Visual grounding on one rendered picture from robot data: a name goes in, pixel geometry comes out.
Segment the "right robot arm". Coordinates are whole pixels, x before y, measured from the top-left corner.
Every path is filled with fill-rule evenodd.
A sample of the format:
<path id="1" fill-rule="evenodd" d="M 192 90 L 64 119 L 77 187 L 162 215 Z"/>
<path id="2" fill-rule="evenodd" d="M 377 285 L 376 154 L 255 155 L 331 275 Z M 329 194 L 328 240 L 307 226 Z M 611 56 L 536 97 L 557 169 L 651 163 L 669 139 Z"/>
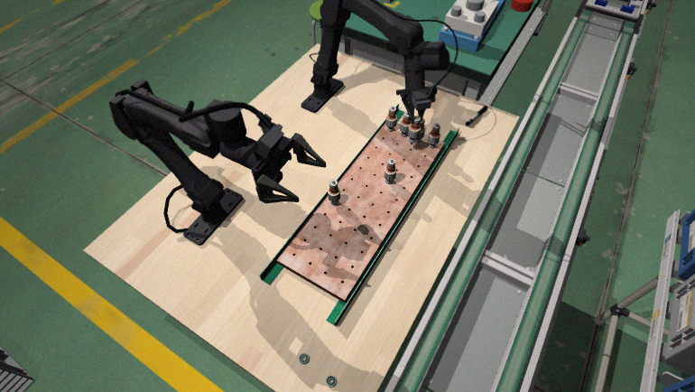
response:
<path id="1" fill-rule="evenodd" d="M 126 98 L 118 95 L 109 101 L 109 105 L 117 128 L 155 153 L 179 180 L 186 195 L 193 201 L 191 207 L 200 213 L 183 232 L 183 236 L 199 246 L 203 245 L 242 201 L 243 196 L 229 188 L 224 189 L 221 182 L 209 178 L 179 148 L 169 133 L 177 136 L 191 150 L 211 159 L 220 152 L 227 159 L 239 163 L 241 147 L 247 147 L 252 139 L 246 136 L 240 107 L 221 109 L 180 122 L 181 115 L 134 94 Z M 279 123 L 275 124 L 260 140 L 256 152 L 265 160 L 281 143 L 284 135 L 282 128 Z"/>

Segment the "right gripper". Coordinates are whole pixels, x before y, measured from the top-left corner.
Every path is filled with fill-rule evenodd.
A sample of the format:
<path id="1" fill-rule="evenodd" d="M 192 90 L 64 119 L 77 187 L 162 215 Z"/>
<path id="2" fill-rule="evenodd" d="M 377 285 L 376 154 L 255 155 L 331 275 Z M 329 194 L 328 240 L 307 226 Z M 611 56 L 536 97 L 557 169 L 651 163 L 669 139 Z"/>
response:
<path id="1" fill-rule="evenodd" d="M 292 159 L 292 154 L 290 153 L 291 149 L 293 153 L 296 154 L 298 163 L 326 168 L 326 162 L 313 151 L 304 137 L 297 133 L 291 138 L 283 136 L 279 146 L 265 160 L 256 152 L 256 149 L 263 136 L 275 126 L 271 121 L 272 118 L 266 114 L 260 118 L 258 125 L 261 127 L 263 133 L 265 133 L 257 142 L 251 139 L 248 141 L 247 147 L 241 147 L 238 161 L 244 167 L 252 169 L 251 172 L 255 180 L 255 185 L 257 185 L 255 188 L 260 201 L 264 203 L 282 201 L 299 202 L 298 196 L 279 184 L 283 178 L 283 172 L 280 170 Z M 309 157 L 306 152 L 316 160 Z M 274 194 L 273 191 L 278 191 L 286 196 Z"/>

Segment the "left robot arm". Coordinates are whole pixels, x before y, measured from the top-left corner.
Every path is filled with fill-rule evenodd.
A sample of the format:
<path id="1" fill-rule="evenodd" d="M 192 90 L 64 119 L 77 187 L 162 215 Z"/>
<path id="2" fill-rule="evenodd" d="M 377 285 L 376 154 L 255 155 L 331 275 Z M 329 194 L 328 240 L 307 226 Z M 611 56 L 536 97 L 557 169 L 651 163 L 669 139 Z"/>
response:
<path id="1" fill-rule="evenodd" d="M 419 22 L 404 20 L 397 15 L 414 20 L 411 16 L 404 16 L 377 0 L 325 0 L 320 7 L 320 15 L 323 19 L 320 52 L 313 65 L 314 75 L 310 79 L 314 90 L 301 103 L 302 108 L 312 113 L 318 112 L 343 86 L 343 81 L 332 77 L 338 72 L 338 47 L 351 13 L 378 29 L 392 45 L 397 47 L 399 55 L 410 54 L 404 55 L 405 71 L 415 71 L 416 75 L 420 70 L 448 68 L 449 51 L 446 49 L 445 42 L 425 42 L 422 25 Z"/>

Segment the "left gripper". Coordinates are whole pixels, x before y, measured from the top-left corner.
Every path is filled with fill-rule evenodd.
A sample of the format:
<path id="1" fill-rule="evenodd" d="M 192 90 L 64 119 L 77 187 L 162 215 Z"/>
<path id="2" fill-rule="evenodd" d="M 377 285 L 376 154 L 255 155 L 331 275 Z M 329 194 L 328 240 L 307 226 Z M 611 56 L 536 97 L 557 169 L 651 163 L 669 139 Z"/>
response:
<path id="1" fill-rule="evenodd" d="M 433 89 L 432 86 L 425 86 L 424 70 L 420 70 L 419 74 L 415 75 L 415 71 L 405 71 L 405 89 L 396 90 L 396 95 L 401 95 L 402 102 L 409 114 L 411 123 L 414 121 L 414 106 L 412 104 L 412 97 L 415 101 L 433 99 L 434 94 L 437 94 L 437 88 Z M 420 117 L 420 122 L 422 121 L 424 112 L 426 109 L 418 110 L 418 117 Z"/>

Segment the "pink perforated board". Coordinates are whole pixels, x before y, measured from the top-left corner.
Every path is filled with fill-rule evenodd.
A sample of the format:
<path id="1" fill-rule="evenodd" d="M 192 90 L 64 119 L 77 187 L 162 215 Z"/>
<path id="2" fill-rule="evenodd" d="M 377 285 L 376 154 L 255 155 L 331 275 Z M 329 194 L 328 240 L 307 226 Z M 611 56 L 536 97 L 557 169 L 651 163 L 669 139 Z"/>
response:
<path id="1" fill-rule="evenodd" d="M 429 148 L 428 137 L 411 145 L 400 124 L 389 132 L 384 123 L 339 180 L 338 204 L 327 196 L 277 263 L 345 303 L 445 145 Z"/>

